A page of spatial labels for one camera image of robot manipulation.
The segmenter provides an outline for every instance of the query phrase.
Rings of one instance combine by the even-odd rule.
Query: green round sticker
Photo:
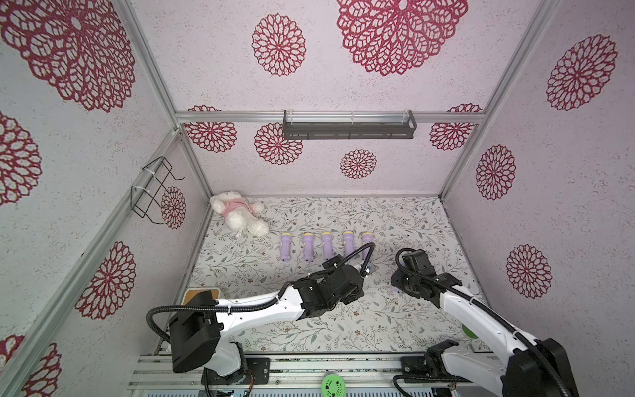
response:
[[[476,336],[476,334],[474,332],[472,332],[472,330],[470,330],[470,328],[467,328],[465,325],[461,324],[461,327],[463,328],[463,333],[470,339],[478,339],[478,336]]]
[[[344,397],[346,394],[346,385],[344,380],[331,373],[322,381],[322,396],[324,397]]]

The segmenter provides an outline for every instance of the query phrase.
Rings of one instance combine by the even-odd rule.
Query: stuffed animal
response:
[[[229,229],[235,232],[247,229],[257,237],[269,233],[269,225],[253,216],[265,209],[262,203],[247,203],[237,192],[224,192],[210,198],[211,209],[223,215]]]

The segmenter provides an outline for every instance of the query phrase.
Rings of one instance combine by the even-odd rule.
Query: zip tie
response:
[[[139,189],[143,189],[143,190],[145,190],[145,192],[146,192],[147,194],[152,195],[152,193],[150,193],[150,191],[149,191],[148,189],[144,188],[143,186],[133,186],[133,187],[138,187]]]

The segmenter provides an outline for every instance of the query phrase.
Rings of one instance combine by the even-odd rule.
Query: floral floor mat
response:
[[[448,271],[476,297],[481,291],[438,198],[250,198],[261,201],[259,216],[269,223],[269,235],[237,236],[214,214],[189,287],[217,286],[225,298],[260,295],[279,290],[285,281],[322,269],[320,235],[331,232],[333,247],[342,253],[342,233],[375,238],[373,263],[377,271],[366,278],[364,297],[338,306],[321,317],[283,321],[251,328],[235,336],[245,351],[350,352],[421,351],[453,339],[473,351],[487,351],[470,339],[460,322],[431,303],[399,293],[390,285],[394,254],[400,248],[425,250],[437,272]],[[280,260],[280,237],[290,233],[291,261]],[[315,259],[302,258],[302,235],[315,234]],[[360,262],[358,257],[353,261]]]

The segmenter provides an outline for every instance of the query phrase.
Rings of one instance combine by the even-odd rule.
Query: red floral pattern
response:
[[[130,248],[115,242],[75,305],[82,317],[103,320],[121,308],[135,286],[136,267]]]
[[[557,110],[569,111],[600,93],[615,69],[615,43],[608,36],[587,37],[556,62],[547,82],[547,100]]]
[[[0,27],[63,99],[110,112],[131,96],[135,58],[110,1],[0,0]]]
[[[30,133],[0,112],[0,206],[30,194],[42,175],[41,162]]]
[[[337,0],[342,45],[367,72],[404,74],[437,55],[467,0]]]
[[[480,112],[482,110],[479,105],[460,104],[451,107],[448,112]],[[450,151],[463,146],[472,128],[474,128],[472,123],[434,123],[430,130],[430,142],[434,147]]]
[[[370,175],[377,166],[377,158],[370,151],[355,149],[348,152],[340,162],[340,170],[351,179],[361,179]]]
[[[23,335],[11,335],[7,339],[0,341],[0,371],[9,362],[9,359],[23,340]]]
[[[220,112],[212,106],[196,105],[190,112]],[[234,123],[189,123],[183,124],[192,142],[210,152],[228,151],[236,144]]]
[[[23,340],[24,336],[22,335],[11,335],[0,341],[0,370],[3,369]],[[57,390],[57,380],[62,373],[61,359],[62,355],[57,351],[57,343],[51,343],[46,355],[37,363],[35,372],[24,384],[22,397],[50,397]]]
[[[292,163],[302,153],[302,141],[284,139],[280,123],[263,125],[256,132],[253,145],[260,157],[277,165]]]
[[[251,40],[258,63],[274,76],[295,72],[302,65],[307,51],[298,25],[280,14],[269,14],[261,19]]]
[[[514,156],[503,145],[494,145],[481,156],[476,168],[476,186],[483,197],[496,200],[512,187],[516,172]]]
[[[57,343],[51,343],[46,356],[42,357],[36,371],[24,384],[22,397],[50,397],[57,390],[57,380],[62,373],[61,359],[62,355],[57,351]]]
[[[551,266],[534,246],[519,245],[509,253],[507,276],[514,289],[528,298],[540,298],[551,287]]]
[[[170,229],[178,229],[185,219],[185,198],[176,186],[170,186],[161,198],[161,215]]]

